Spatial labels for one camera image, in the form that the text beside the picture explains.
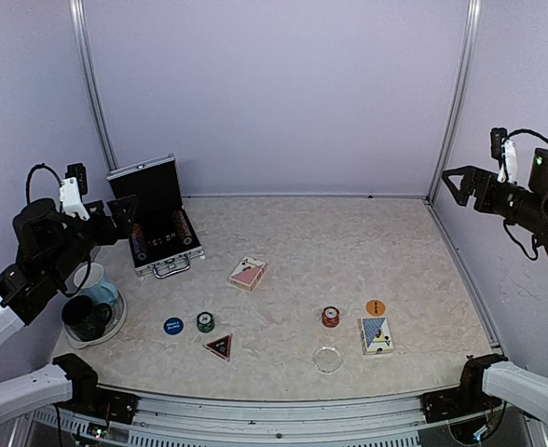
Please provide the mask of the aluminium poker case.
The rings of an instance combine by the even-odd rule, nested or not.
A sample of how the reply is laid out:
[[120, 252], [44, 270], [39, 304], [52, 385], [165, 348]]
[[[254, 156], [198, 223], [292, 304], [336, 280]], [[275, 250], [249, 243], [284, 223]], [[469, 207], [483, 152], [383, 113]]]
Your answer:
[[[130, 252], [137, 276], [169, 278], [189, 270], [194, 260], [205, 257], [205, 250], [185, 210], [173, 154], [113, 170], [107, 175], [107, 181], [116, 198], [130, 195], [138, 198], [135, 223], [143, 229], [148, 256], [144, 262], [135, 259], [130, 235]], [[175, 210], [183, 212], [192, 232], [194, 241], [189, 246], [176, 235], [172, 219]]]

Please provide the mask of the red playing card deck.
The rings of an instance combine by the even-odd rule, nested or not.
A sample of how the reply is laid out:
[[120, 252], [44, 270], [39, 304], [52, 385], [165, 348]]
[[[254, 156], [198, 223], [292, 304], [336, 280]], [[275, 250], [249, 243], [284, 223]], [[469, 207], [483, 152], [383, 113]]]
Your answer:
[[228, 282], [242, 290], [252, 291], [266, 273], [267, 263], [245, 256], [228, 276]]

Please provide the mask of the blue playing card deck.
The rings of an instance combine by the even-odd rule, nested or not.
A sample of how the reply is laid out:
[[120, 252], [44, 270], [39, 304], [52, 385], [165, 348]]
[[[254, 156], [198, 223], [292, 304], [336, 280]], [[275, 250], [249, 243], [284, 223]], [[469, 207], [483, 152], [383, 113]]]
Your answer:
[[360, 318], [359, 329], [365, 356], [389, 354], [394, 350], [386, 317]]

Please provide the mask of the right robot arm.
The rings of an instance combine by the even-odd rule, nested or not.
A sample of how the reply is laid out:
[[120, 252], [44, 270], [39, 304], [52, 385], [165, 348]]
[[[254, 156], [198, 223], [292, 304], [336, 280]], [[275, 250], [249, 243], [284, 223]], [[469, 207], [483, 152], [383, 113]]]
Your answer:
[[[518, 225], [528, 230], [532, 249], [543, 248], [548, 257], [548, 150], [535, 150], [527, 187], [515, 180], [512, 141], [504, 142], [492, 155], [500, 162], [499, 172], [474, 166], [447, 169], [443, 182], [458, 205], [466, 206], [473, 197], [474, 209], [502, 217], [504, 229]], [[472, 413], [486, 400], [497, 399], [548, 426], [548, 378], [498, 354], [469, 359], [452, 397], [453, 406], [461, 413]]]

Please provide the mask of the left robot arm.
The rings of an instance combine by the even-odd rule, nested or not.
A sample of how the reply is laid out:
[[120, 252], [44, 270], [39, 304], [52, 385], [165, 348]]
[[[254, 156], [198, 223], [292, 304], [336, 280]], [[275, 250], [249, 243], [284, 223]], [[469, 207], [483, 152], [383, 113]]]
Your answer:
[[[85, 205], [88, 219], [56, 208], [51, 198], [26, 205], [14, 217], [19, 241], [14, 264], [0, 273], [0, 347], [31, 324], [67, 279], [91, 258], [94, 248], [130, 236], [136, 196]], [[88, 414], [106, 404], [97, 373], [75, 354], [55, 358], [41, 369], [0, 383], [0, 425], [38, 408], [66, 402]]]

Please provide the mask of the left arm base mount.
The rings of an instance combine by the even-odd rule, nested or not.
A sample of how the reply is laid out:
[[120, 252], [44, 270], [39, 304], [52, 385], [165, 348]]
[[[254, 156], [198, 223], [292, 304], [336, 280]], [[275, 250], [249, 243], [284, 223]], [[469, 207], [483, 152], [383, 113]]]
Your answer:
[[72, 386], [72, 397], [59, 403], [61, 409], [108, 423], [132, 424], [138, 404], [136, 395], [99, 386], [98, 374], [76, 354], [58, 356], [52, 364], [63, 369]]

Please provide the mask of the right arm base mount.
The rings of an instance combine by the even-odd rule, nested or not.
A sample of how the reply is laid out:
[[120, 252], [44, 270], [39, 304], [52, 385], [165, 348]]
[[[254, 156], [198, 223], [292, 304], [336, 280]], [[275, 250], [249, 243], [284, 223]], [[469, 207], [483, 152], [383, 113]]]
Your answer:
[[482, 390], [483, 377], [490, 366], [507, 360], [507, 357], [500, 354], [488, 354], [477, 358], [469, 356], [457, 386], [421, 395], [420, 401], [426, 422], [442, 422], [497, 409], [502, 400], [488, 396]]

